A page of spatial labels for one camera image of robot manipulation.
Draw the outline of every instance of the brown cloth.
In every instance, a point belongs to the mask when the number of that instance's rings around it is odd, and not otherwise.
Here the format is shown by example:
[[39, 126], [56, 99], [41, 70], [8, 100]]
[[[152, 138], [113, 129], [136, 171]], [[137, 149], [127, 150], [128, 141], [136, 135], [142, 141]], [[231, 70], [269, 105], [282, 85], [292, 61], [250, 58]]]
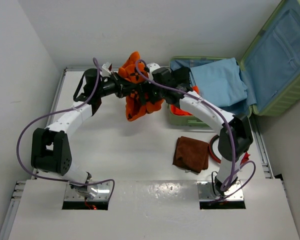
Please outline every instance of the brown cloth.
[[209, 143], [189, 137], [179, 137], [173, 157], [173, 165], [200, 173], [208, 169]]

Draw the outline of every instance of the orange cloth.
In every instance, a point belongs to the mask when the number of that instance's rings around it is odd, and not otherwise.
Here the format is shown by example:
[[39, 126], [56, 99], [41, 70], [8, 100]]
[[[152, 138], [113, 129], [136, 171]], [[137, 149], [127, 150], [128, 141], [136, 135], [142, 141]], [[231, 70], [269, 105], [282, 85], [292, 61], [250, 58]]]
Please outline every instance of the orange cloth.
[[[133, 52], [129, 59], [119, 68], [118, 74], [120, 77], [124, 78], [125, 80], [138, 84], [145, 81], [143, 77], [139, 75], [136, 69], [136, 61], [140, 59], [139, 52]], [[138, 68], [142, 72], [143, 75], [148, 77], [148, 73], [145, 71], [145, 65], [142, 62], [138, 63]], [[148, 95], [145, 94], [145, 100], [148, 100]], [[161, 104], [164, 100], [160, 100], [152, 104], [151, 102], [147, 101], [145, 105], [141, 104], [139, 94], [134, 91], [129, 96], [125, 97], [125, 116], [128, 121], [134, 121], [145, 114], [151, 114], [155, 111], [159, 111], [161, 109]]]
[[[192, 89], [197, 93], [197, 94], [200, 94], [199, 93], [199, 88], [197, 86], [193, 86]], [[176, 106], [174, 105], [171, 105], [170, 106], [170, 109], [171, 109], [171, 112], [175, 115], [178, 115], [178, 116], [192, 116], [191, 113], [188, 113], [187, 111], [183, 111], [181, 110], [180, 108], [177, 108]]]

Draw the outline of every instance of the open suitcase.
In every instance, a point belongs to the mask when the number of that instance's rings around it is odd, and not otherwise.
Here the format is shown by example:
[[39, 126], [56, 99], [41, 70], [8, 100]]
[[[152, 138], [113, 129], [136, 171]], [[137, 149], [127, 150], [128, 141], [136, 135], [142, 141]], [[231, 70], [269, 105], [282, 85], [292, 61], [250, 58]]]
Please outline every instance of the open suitcase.
[[[176, 56], [171, 59], [170, 67], [172, 70], [192, 68], [221, 59]], [[248, 116], [252, 113], [279, 116], [300, 99], [300, 0], [283, 0], [278, 5], [237, 64], [248, 97], [222, 107], [225, 111]], [[194, 116], [173, 114], [170, 106], [169, 121], [173, 125], [206, 126]]]

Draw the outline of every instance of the white wall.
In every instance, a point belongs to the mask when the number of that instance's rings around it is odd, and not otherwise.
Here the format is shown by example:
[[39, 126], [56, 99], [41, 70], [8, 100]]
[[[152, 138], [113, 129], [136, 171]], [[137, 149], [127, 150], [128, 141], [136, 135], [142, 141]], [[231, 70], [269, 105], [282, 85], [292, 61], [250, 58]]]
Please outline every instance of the white wall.
[[19, 0], [61, 67], [177, 55], [240, 58], [281, 0]]
[[259, 117], [273, 173], [282, 173], [300, 236], [300, 101], [280, 117]]
[[[17, 138], [28, 122], [50, 111], [60, 76], [18, 1], [0, 0], [0, 229], [16, 181], [29, 178], [17, 162]], [[29, 168], [30, 151], [31, 131], [21, 146]]]

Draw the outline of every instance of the folded light blue towel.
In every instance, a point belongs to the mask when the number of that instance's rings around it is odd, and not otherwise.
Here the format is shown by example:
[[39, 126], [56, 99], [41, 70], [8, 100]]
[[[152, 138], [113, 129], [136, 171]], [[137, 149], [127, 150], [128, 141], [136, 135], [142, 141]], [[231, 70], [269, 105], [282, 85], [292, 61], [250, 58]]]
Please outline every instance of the folded light blue towel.
[[248, 97], [247, 86], [239, 76], [235, 58], [191, 67], [193, 83], [200, 95], [217, 107], [228, 107]]

